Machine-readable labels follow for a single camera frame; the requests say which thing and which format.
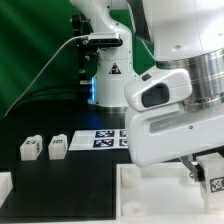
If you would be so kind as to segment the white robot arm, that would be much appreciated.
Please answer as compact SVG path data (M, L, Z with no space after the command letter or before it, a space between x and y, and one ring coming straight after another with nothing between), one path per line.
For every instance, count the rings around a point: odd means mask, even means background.
M99 67L89 104L125 114L147 166L224 145L224 0L70 0Z

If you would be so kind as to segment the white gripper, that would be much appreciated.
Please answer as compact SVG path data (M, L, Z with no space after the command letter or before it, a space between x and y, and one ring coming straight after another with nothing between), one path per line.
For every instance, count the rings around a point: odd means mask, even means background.
M132 161L138 166L180 157L189 177L201 182L194 154L224 145L224 106L186 112L178 104L125 115L125 128Z

